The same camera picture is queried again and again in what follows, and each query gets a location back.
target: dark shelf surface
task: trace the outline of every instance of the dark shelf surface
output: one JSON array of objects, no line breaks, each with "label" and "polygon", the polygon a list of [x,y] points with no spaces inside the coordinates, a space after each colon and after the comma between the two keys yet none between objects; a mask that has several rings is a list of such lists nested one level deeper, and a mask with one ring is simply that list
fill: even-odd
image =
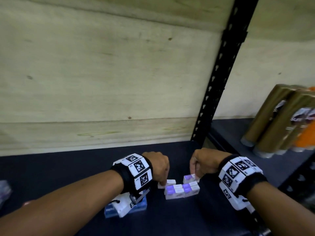
[{"label": "dark shelf surface", "polygon": [[273,155],[272,158],[260,158],[253,154],[252,147],[244,146],[240,140],[253,119],[217,119],[213,120],[210,135],[219,134],[224,140],[224,148],[233,148],[240,155],[248,157],[257,164],[268,181],[279,187],[314,151],[305,150],[301,153],[287,151],[284,155]]},{"label": "dark shelf surface", "polygon": [[[169,179],[181,183],[183,175],[189,174],[189,160],[197,148],[195,142],[188,141],[0,157],[0,179],[8,180],[13,189],[0,216],[26,201],[108,170],[115,160],[132,153],[160,151],[167,155]],[[102,209],[77,235],[251,235],[224,197],[216,175],[205,176],[199,185],[199,195],[173,200],[165,200],[163,190],[155,187],[147,196],[146,211],[105,219]]]}]

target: wristband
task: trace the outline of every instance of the wristband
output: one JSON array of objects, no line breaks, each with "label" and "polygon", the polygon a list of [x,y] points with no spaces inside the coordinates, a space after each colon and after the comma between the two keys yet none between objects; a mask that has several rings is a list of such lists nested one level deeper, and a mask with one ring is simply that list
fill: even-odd
[{"label": "wristband", "polygon": [[247,157],[230,155],[219,165],[219,178],[234,195],[246,194],[257,183],[267,181],[262,170]]},{"label": "wristband", "polygon": [[138,203],[144,197],[145,194],[140,194],[141,191],[146,190],[146,194],[149,192],[153,168],[146,157],[131,154],[115,161],[110,169],[122,177],[124,182],[122,194],[130,192],[132,202]]}]

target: cylindrical container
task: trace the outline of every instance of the cylindrical container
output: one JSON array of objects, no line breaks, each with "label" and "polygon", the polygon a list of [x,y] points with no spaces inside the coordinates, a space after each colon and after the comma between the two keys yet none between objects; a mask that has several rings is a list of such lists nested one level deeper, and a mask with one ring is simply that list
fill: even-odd
[{"label": "cylindrical container", "polygon": [[283,155],[286,151],[294,144],[297,140],[299,135],[303,130],[305,130],[309,124],[313,122],[315,119],[315,98],[310,104],[306,106],[311,110],[306,114],[305,119],[298,124],[297,127],[290,133],[290,135],[284,140],[283,144],[281,145],[280,149],[276,152],[278,155]]},{"label": "cylindrical container", "polygon": [[315,120],[299,135],[294,143],[293,151],[302,152],[304,149],[312,150],[315,146]]},{"label": "cylindrical container", "polygon": [[263,158],[272,157],[290,133],[301,124],[314,99],[312,91],[295,91],[256,144],[254,153]]},{"label": "cylindrical container", "polygon": [[282,106],[286,103],[287,98],[294,93],[295,90],[301,88],[303,88],[303,86],[277,84],[262,104],[247,132],[242,137],[241,142],[245,146],[253,147],[277,116]]}]

